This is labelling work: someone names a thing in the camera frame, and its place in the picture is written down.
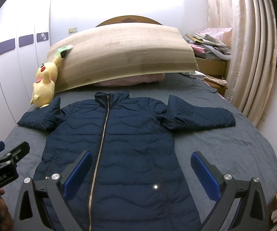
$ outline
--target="pink pillow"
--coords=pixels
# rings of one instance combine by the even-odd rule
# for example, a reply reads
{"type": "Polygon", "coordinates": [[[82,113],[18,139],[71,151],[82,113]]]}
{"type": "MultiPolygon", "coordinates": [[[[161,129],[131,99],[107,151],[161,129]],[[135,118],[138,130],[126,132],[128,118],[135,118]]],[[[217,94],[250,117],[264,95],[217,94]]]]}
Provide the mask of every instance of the pink pillow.
{"type": "Polygon", "coordinates": [[[139,83],[150,83],[162,81],[165,74],[147,74],[147,75],[136,75],[124,78],[117,78],[103,82],[97,82],[91,85],[96,87],[119,87],[119,86],[131,86],[139,83]]]}

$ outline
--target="curtain fold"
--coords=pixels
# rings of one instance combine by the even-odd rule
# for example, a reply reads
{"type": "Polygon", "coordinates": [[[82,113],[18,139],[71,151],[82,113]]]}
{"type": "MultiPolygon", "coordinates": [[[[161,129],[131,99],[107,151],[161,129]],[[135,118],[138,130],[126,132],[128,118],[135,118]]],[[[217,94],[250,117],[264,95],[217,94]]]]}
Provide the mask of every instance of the curtain fold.
{"type": "Polygon", "coordinates": [[[271,0],[208,0],[208,27],[232,27],[225,98],[256,126],[273,83],[277,32],[271,0]]]}

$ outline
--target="electrical outlet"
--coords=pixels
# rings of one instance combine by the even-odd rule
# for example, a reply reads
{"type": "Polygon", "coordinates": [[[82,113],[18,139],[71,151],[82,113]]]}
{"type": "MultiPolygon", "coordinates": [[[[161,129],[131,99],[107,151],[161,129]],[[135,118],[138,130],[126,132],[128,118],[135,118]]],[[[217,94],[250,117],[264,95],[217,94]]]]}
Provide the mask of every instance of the electrical outlet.
{"type": "Polygon", "coordinates": [[[267,118],[267,113],[265,111],[263,111],[263,113],[261,114],[261,120],[264,122],[267,118]]]}
{"type": "Polygon", "coordinates": [[[68,32],[69,32],[69,34],[72,34],[72,33],[77,32],[77,27],[75,27],[75,28],[70,28],[70,29],[68,30],[68,32]]]}

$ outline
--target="jacket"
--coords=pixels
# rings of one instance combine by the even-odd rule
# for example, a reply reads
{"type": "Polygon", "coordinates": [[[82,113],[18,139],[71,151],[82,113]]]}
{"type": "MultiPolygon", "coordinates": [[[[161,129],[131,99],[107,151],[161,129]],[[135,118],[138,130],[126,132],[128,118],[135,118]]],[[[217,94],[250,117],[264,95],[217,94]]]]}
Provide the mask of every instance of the jacket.
{"type": "MultiPolygon", "coordinates": [[[[52,131],[34,180],[62,173],[83,150],[92,153],[92,167],[68,202],[87,230],[195,231],[201,221],[175,155],[173,132],[236,123],[223,108],[193,106],[173,95],[166,105],[122,91],[98,92],[94,100],[62,109],[57,97],[25,113],[18,124],[52,131]]],[[[56,230],[62,230],[49,202],[46,207],[56,230]]]]}

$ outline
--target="jacket collar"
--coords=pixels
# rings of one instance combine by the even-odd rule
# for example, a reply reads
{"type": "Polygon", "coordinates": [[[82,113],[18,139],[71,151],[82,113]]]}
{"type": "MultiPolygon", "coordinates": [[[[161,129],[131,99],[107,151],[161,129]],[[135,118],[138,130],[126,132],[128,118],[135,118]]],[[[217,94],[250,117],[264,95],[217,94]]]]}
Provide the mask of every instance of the jacket collar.
{"type": "Polygon", "coordinates": [[[107,99],[110,98],[110,106],[114,106],[116,103],[121,102],[126,99],[130,99],[129,92],[124,90],[114,94],[106,94],[102,92],[97,92],[95,94],[95,101],[99,102],[102,106],[107,106],[107,99]]]}

